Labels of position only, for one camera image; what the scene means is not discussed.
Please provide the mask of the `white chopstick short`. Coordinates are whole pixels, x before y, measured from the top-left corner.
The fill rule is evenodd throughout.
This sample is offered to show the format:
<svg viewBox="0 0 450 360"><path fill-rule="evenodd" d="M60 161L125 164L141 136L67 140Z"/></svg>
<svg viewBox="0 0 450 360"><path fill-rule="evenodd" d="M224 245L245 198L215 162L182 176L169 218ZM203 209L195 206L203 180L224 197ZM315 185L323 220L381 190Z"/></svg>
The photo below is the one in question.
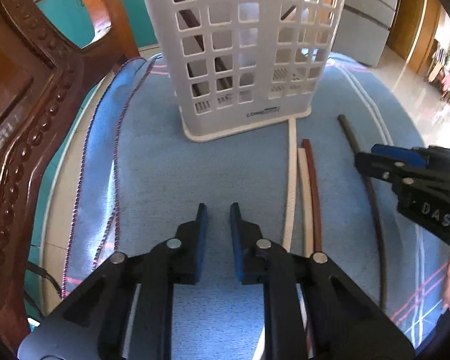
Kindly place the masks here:
<svg viewBox="0 0 450 360"><path fill-rule="evenodd" d="M304 148L297 149L297 160L301 180L303 255L308 258L314 252L314 218L311 178Z"/></svg>

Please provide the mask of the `dark brown chopstick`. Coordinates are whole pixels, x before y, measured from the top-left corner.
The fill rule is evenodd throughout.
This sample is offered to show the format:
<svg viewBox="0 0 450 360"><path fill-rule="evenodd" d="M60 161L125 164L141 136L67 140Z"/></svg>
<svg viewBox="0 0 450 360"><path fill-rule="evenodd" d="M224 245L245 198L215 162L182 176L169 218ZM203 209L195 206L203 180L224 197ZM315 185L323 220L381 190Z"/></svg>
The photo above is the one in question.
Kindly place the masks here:
<svg viewBox="0 0 450 360"><path fill-rule="evenodd" d="M353 152L353 156L356 156L361 152L361 150L358 139L353 132L352 125L343 114L339 114L339 116L337 116L337 120L340 124L342 132L345 135L346 140L349 143L349 147ZM385 252L385 239L380 217L380 209L378 199L376 197L376 191L373 187L371 179L364 175L361 175L361 179L364 185L365 192L367 194L367 200L369 203L370 213L376 235L376 247L379 258L379 308L381 308L382 311L386 311L388 300L388 271Z"/></svg>

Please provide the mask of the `dark red chopstick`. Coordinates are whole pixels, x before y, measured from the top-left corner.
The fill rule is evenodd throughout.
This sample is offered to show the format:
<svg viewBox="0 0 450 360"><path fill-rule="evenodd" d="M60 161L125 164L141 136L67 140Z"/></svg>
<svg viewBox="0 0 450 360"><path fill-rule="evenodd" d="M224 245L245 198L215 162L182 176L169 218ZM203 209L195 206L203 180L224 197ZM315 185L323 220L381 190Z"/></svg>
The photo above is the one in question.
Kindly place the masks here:
<svg viewBox="0 0 450 360"><path fill-rule="evenodd" d="M307 166L310 179L310 191L312 202L312 217L313 217L313 234L314 234L314 252L323 251L322 243L322 217L320 207L319 185L317 173L315 169L314 155L309 139L303 139L301 147L305 150L307 159Z"/></svg>

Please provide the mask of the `white chopstick long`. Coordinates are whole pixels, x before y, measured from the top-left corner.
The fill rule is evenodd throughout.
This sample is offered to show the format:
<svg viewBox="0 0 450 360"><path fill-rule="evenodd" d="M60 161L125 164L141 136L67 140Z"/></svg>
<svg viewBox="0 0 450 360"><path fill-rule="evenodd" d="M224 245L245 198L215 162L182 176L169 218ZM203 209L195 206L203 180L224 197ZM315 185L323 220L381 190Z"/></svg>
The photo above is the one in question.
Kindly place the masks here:
<svg viewBox="0 0 450 360"><path fill-rule="evenodd" d="M284 214L283 241L282 245L287 251L291 250L296 197L297 197L297 121L294 118L289 119L289 148L288 148L288 185L287 198Z"/></svg>

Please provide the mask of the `blue striped cloth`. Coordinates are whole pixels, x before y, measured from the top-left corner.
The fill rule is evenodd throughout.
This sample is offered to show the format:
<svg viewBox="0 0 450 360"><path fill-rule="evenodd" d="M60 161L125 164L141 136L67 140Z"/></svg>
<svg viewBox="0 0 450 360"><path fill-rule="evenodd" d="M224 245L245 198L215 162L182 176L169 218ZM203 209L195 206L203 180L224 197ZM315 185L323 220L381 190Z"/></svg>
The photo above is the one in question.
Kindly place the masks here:
<svg viewBox="0 0 450 360"><path fill-rule="evenodd" d="M195 285L174 289L173 359L251 359L263 330L263 288L236 277L229 213L281 243L288 185L286 122L207 143L182 130L165 60L136 59L107 88L88 129L70 231L64 289L115 251L146 254L178 225L208 209L204 267ZM399 100L344 55L328 61L297 138L309 139L319 185L322 248L374 301L380 297L376 235L367 194L337 116L362 150L422 146Z"/></svg>

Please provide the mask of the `wooden interior door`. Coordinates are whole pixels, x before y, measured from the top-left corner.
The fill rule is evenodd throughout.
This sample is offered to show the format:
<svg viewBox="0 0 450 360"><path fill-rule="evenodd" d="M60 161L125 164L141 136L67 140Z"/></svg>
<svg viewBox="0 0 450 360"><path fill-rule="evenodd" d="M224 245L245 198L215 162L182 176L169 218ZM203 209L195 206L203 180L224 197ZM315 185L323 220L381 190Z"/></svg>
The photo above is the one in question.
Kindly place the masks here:
<svg viewBox="0 0 450 360"><path fill-rule="evenodd" d="M398 0L387 46L421 77L432 61L440 16L439 0Z"/></svg>

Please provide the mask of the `silver refrigerator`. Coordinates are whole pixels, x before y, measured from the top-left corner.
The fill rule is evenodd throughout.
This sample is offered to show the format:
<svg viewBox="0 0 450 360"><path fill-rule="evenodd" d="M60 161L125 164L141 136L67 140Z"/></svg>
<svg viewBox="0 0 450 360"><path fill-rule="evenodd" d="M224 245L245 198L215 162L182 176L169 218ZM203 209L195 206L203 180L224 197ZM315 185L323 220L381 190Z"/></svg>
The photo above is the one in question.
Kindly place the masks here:
<svg viewBox="0 0 450 360"><path fill-rule="evenodd" d="M332 47L368 67L375 67L389 37L398 0L345 0Z"/></svg>

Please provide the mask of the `white plastic utensil basket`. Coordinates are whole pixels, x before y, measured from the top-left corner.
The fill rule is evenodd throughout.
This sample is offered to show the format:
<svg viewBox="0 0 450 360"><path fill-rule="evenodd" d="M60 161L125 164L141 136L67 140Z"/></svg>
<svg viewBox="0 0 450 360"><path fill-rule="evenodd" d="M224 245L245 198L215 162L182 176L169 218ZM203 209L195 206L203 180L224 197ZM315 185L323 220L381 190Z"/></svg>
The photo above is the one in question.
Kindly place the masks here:
<svg viewBox="0 0 450 360"><path fill-rule="evenodd" d="M145 0L184 134L212 141L310 115L345 0Z"/></svg>

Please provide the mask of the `carved wooden chair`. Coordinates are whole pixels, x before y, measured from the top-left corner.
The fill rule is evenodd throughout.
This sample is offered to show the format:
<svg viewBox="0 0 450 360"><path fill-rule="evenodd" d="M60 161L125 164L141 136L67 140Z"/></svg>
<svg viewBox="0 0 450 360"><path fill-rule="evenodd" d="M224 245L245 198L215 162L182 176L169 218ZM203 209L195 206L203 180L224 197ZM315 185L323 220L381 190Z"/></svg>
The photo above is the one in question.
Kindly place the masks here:
<svg viewBox="0 0 450 360"><path fill-rule="evenodd" d="M88 92L138 55L114 29L81 48L34 0L0 0L0 347L8 356L30 331L23 285L45 168Z"/></svg>

